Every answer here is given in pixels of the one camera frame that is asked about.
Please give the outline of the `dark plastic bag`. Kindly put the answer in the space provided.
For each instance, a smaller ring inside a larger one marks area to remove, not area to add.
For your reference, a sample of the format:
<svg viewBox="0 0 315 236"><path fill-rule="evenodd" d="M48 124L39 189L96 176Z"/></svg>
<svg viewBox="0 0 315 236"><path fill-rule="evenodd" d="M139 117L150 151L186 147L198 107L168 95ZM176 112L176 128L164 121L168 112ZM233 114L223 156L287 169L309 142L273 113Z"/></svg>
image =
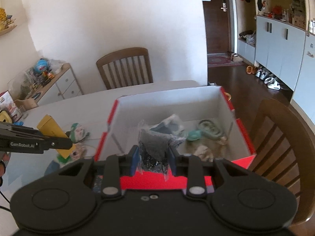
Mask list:
<svg viewBox="0 0 315 236"><path fill-rule="evenodd" d="M177 148L187 138L161 134L150 130L154 125L142 120L138 124L139 169L141 171L162 174L168 179L168 146Z"/></svg>

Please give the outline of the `yellow rectangular box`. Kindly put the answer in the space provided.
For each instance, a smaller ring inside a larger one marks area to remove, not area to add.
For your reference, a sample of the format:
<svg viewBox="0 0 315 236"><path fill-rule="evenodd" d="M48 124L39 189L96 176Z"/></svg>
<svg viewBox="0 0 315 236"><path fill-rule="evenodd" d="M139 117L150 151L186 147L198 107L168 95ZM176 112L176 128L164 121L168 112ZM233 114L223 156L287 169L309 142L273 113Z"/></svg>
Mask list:
<svg viewBox="0 0 315 236"><path fill-rule="evenodd" d="M75 150L75 146L72 140L66 135L57 122L50 115L45 115L41 121L37 124L37 129L45 136L54 137L57 140L54 144L51 144L51 148L64 158L67 159L72 151Z"/></svg>

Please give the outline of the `pink monster plush face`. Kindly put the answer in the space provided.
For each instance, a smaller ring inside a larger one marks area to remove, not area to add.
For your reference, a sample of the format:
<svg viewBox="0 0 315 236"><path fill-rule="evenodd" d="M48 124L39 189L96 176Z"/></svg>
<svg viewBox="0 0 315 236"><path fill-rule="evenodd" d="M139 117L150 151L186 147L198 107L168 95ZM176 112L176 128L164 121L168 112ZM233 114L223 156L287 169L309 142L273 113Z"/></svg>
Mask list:
<svg viewBox="0 0 315 236"><path fill-rule="evenodd" d="M70 154L71 161L76 161L83 158L86 154L86 146L82 143L74 144L75 149Z"/></svg>

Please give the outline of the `green cartoon plush pouch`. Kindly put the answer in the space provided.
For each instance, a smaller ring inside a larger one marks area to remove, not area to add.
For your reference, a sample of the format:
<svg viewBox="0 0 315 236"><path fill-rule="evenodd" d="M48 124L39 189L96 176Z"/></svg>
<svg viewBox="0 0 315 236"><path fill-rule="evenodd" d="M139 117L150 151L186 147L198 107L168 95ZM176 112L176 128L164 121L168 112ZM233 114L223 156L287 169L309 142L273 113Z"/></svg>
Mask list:
<svg viewBox="0 0 315 236"><path fill-rule="evenodd" d="M73 142L73 146L76 143L84 144L83 141L90 135L90 133L87 132L85 130L85 128L79 123L72 124L70 131L67 133L69 135L69 138ZM63 158L61 155L58 155L57 156L57 162L60 165L66 165L67 163L71 163L73 161L71 161L70 155L67 158Z"/></svg>

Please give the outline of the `red cardboard shoe box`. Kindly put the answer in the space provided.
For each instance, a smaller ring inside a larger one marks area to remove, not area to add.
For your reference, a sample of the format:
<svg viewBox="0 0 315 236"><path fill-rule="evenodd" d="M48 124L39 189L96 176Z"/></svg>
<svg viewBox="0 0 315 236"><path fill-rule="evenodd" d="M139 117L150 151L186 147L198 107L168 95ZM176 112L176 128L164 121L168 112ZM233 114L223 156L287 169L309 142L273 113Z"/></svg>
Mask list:
<svg viewBox="0 0 315 236"><path fill-rule="evenodd" d="M123 177L123 189L182 189L186 179L170 175L168 145L203 160L225 158L248 168L255 149L224 89L219 86L172 89L115 100L95 160L141 146L139 171Z"/></svg>

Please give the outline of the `teal small pouch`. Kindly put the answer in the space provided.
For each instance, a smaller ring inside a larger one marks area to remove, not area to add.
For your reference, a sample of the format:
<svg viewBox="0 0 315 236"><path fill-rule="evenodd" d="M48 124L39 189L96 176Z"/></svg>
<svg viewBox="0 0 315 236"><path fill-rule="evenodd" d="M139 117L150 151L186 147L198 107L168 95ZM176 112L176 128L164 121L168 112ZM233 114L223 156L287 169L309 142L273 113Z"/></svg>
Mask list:
<svg viewBox="0 0 315 236"><path fill-rule="evenodd" d="M202 137L202 133L200 130L193 130L193 131L189 131L186 140L193 142L193 141L200 140L201 137Z"/></svg>

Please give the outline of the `white printed tissue pack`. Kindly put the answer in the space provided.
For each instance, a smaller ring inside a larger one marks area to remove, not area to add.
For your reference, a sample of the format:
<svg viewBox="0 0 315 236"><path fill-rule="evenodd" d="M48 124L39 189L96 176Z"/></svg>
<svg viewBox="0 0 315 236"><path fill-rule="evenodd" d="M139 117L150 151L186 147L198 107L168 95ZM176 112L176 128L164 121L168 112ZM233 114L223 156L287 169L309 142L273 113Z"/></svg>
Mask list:
<svg viewBox="0 0 315 236"><path fill-rule="evenodd" d="M172 114L162 120L159 124L150 127L151 131L172 135L176 137L185 137L185 127L178 115Z"/></svg>

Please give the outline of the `crumpled camouflage pouch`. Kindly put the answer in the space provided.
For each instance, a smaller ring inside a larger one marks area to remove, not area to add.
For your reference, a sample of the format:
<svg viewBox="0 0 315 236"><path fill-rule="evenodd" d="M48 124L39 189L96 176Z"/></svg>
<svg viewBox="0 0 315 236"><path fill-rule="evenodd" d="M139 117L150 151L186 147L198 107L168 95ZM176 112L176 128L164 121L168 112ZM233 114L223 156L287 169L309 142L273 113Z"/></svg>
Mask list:
<svg viewBox="0 0 315 236"><path fill-rule="evenodd" d="M226 146L218 141L203 138L196 141L186 141L186 151L199 157L202 161L212 162L215 158L224 158Z"/></svg>

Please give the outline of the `white drawer sideboard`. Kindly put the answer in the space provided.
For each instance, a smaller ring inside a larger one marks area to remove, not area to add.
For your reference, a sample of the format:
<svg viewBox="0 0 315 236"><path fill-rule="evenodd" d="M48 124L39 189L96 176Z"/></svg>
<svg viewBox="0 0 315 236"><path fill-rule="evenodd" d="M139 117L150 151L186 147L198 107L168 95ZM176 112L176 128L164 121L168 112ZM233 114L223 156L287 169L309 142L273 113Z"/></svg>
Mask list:
<svg viewBox="0 0 315 236"><path fill-rule="evenodd" d="M24 107L25 110L31 110L41 105L55 103L58 101L74 98L83 95L76 76L69 63L64 63L60 73L46 86L40 87L30 98L24 100L15 100L17 107Z"/></svg>

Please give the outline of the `brown wooden chair far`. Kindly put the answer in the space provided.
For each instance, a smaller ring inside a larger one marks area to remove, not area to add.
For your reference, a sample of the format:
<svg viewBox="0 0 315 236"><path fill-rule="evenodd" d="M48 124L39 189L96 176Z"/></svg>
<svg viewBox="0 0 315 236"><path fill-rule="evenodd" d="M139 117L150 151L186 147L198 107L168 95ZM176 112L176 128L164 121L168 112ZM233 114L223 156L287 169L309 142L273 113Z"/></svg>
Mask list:
<svg viewBox="0 0 315 236"><path fill-rule="evenodd" d="M96 62L107 89L153 83L148 49L132 47L107 54Z"/></svg>

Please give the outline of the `brown wooden chair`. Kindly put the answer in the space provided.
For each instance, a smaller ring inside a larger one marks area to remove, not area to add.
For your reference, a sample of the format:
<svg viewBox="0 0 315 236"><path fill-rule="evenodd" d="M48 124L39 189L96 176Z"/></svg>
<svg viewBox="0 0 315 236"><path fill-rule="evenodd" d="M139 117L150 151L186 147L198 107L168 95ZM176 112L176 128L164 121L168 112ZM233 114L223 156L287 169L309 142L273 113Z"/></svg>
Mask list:
<svg viewBox="0 0 315 236"><path fill-rule="evenodd" d="M249 133L256 157L249 169L287 188L298 209L293 224L314 214L314 133L283 103L264 99Z"/></svg>
<svg viewBox="0 0 315 236"><path fill-rule="evenodd" d="M96 62L107 89L153 83L148 49L132 47L107 54Z"/></svg>

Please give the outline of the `red patterned doormat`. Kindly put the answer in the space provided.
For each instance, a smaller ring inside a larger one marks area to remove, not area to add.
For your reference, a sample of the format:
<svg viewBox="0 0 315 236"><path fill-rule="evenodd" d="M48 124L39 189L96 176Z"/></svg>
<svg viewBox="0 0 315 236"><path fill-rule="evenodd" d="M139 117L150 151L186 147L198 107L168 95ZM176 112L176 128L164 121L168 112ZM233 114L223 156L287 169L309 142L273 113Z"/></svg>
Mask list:
<svg viewBox="0 0 315 236"><path fill-rule="evenodd" d="M207 55L208 67L232 67L245 65L243 58L236 53L212 53Z"/></svg>

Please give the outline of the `brown wooden chair right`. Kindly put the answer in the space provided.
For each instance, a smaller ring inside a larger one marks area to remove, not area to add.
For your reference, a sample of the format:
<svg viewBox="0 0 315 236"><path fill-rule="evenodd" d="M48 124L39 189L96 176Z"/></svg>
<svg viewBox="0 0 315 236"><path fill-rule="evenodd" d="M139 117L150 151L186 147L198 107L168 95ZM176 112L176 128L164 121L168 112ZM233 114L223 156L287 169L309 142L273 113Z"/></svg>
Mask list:
<svg viewBox="0 0 315 236"><path fill-rule="evenodd" d="M298 209L293 224L314 214L314 133L283 103L264 99L249 133L256 157L249 169L287 188Z"/></svg>

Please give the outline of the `dark wooden door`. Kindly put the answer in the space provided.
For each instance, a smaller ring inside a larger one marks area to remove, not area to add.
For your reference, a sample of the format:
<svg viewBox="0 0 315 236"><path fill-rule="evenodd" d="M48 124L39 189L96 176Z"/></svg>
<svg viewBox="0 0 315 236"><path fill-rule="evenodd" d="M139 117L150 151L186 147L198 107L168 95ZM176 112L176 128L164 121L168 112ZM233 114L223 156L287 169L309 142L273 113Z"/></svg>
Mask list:
<svg viewBox="0 0 315 236"><path fill-rule="evenodd" d="M230 49L228 1L202 0L208 54L226 53Z"/></svg>

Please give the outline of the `light blue wall cabinet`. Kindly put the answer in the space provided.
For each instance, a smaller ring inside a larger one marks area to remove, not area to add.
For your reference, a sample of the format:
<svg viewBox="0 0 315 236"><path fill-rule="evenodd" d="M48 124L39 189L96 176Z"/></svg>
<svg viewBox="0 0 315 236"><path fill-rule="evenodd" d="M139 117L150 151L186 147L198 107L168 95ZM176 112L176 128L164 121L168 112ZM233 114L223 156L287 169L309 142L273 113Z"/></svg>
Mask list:
<svg viewBox="0 0 315 236"><path fill-rule="evenodd" d="M238 53L314 121L314 0L235 0Z"/></svg>

